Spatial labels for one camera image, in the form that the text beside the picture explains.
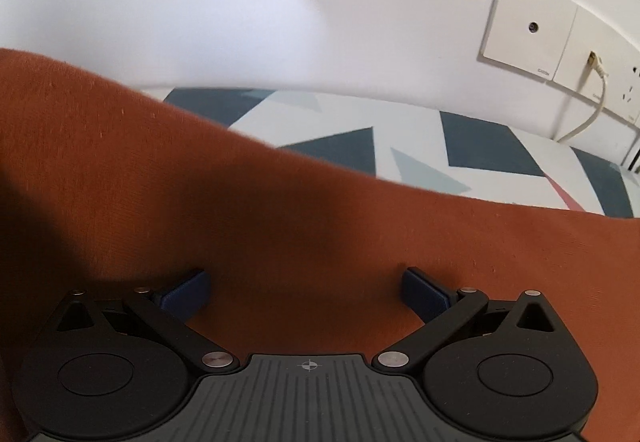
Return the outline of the rust orange garment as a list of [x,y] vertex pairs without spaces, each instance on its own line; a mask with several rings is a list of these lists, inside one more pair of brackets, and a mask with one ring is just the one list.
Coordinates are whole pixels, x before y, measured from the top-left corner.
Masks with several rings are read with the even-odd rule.
[[639,224],[420,191],[267,147],[69,64],[1,54],[1,375],[67,292],[212,277],[194,328],[239,356],[373,355],[414,265],[544,293],[599,381],[591,441],[639,436]]

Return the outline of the patterned table cover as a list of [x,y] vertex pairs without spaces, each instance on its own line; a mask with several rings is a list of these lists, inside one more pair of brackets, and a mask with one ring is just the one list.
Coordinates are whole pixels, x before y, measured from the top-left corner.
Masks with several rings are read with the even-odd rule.
[[585,151],[506,125],[382,100],[222,88],[148,88],[272,147],[443,194],[632,219],[639,179]]

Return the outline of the five-hole power socket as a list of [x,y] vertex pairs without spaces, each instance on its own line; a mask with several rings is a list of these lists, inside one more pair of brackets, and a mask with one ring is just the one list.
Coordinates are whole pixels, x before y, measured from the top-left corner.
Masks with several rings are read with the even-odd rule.
[[630,124],[639,118],[639,51],[631,44],[616,41],[601,53],[608,72],[605,108]]

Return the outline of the coaxial wall plate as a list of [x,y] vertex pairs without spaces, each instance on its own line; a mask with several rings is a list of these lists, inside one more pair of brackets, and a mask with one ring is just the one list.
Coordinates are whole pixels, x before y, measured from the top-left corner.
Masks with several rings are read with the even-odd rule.
[[576,12],[572,0],[494,0],[480,56],[550,81]]

